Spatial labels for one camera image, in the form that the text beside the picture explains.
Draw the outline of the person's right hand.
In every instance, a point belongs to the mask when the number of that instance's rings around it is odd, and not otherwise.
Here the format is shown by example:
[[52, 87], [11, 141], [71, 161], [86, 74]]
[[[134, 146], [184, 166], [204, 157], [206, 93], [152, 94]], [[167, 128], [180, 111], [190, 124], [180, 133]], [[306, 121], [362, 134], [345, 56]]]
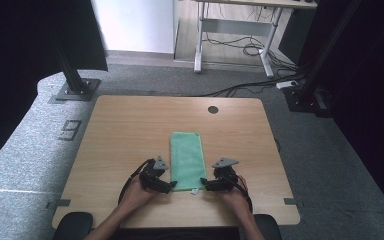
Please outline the person's right hand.
[[230, 191], [216, 192], [216, 196], [221, 199], [238, 219], [252, 215], [248, 202], [237, 188]]

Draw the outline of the white desk frame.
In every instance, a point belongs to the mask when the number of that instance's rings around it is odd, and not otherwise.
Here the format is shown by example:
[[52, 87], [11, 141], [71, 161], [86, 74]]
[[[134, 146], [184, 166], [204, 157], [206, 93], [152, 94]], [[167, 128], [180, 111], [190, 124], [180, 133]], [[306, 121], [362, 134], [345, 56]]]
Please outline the white desk frame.
[[[277, 30], [277, 26], [284, 8], [290, 9], [316, 9], [314, 0], [195, 0], [198, 3], [198, 40], [195, 49], [194, 72], [202, 71], [202, 38], [204, 33], [220, 33], [233, 35], [248, 35], [266, 37], [267, 41], [259, 51], [264, 72], [268, 78], [274, 73], [269, 62], [268, 53]], [[270, 23], [211, 19], [204, 16], [207, 3], [220, 3], [230, 5], [249, 5], [259, 7], [273, 7], [274, 17]]]

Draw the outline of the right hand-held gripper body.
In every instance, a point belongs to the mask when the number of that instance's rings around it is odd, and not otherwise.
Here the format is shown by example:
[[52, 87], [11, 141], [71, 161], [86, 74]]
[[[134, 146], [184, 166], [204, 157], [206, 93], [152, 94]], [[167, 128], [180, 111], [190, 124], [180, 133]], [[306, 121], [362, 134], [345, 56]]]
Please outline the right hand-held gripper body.
[[214, 163], [214, 180], [205, 180], [207, 191], [230, 191], [238, 183], [238, 176], [233, 169], [233, 165], [238, 164], [237, 160], [221, 158]]

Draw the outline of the green towel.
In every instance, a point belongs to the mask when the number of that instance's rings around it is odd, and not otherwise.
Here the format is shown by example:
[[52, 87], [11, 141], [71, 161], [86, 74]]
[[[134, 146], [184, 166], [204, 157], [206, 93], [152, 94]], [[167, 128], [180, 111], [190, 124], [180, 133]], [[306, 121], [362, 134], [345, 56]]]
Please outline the green towel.
[[195, 132], [173, 132], [170, 139], [170, 180], [174, 191], [199, 191], [207, 177], [201, 136]]

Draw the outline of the black cabinet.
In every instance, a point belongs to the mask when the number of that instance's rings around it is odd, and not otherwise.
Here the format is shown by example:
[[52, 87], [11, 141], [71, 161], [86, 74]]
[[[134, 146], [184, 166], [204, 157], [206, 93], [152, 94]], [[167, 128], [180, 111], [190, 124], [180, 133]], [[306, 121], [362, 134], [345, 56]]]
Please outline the black cabinet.
[[314, 10], [293, 9], [279, 44], [279, 50], [294, 64], [298, 64], [310, 30]]

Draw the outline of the person's left hand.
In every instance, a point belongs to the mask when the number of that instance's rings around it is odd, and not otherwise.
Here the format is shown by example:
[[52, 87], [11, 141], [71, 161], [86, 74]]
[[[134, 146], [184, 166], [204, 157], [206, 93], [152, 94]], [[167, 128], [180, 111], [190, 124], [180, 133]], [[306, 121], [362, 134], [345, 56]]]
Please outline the person's left hand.
[[129, 184], [121, 202], [118, 205], [118, 212], [127, 216], [147, 204], [157, 192], [144, 190], [140, 178], [135, 176]]

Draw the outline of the black curtain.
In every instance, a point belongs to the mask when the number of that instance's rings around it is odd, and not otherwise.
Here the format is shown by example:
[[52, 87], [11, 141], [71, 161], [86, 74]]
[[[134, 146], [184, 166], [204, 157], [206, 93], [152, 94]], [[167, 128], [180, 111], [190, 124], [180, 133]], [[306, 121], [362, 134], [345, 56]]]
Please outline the black curtain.
[[330, 113], [384, 194], [384, 0], [362, 0], [323, 68]]
[[0, 149], [64, 61], [107, 69], [91, 0], [0, 0]]

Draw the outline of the black metal stand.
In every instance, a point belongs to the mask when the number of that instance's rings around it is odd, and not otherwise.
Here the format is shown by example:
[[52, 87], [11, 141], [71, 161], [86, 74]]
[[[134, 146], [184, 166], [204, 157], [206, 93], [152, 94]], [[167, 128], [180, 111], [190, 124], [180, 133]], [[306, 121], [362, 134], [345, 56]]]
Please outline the black metal stand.
[[298, 80], [304, 83], [282, 90], [290, 111], [329, 114], [319, 89], [323, 68], [361, 1], [319, 1], [298, 61]]
[[55, 96], [56, 101], [90, 101], [97, 90], [100, 80], [82, 78], [78, 71], [70, 65], [59, 41], [54, 43], [58, 63], [66, 82]]

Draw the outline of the white power strip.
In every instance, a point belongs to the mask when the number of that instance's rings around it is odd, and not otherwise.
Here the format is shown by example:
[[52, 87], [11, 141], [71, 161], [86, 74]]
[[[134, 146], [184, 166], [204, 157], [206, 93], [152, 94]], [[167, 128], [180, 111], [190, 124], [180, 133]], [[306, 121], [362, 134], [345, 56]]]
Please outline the white power strip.
[[283, 81], [283, 82], [276, 83], [276, 88], [280, 90], [283, 88], [296, 87], [298, 85], [299, 83], [296, 80]]

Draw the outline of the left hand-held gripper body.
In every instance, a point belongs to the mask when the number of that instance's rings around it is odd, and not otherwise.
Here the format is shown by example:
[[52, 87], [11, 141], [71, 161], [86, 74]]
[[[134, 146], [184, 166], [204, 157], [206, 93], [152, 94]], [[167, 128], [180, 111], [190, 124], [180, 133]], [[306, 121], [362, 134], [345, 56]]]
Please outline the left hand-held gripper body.
[[156, 159], [148, 159], [139, 173], [142, 188], [168, 194], [173, 189], [173, 183], [160, 179], [168, 169], [168, 165], [161, 156], [158, 156]]

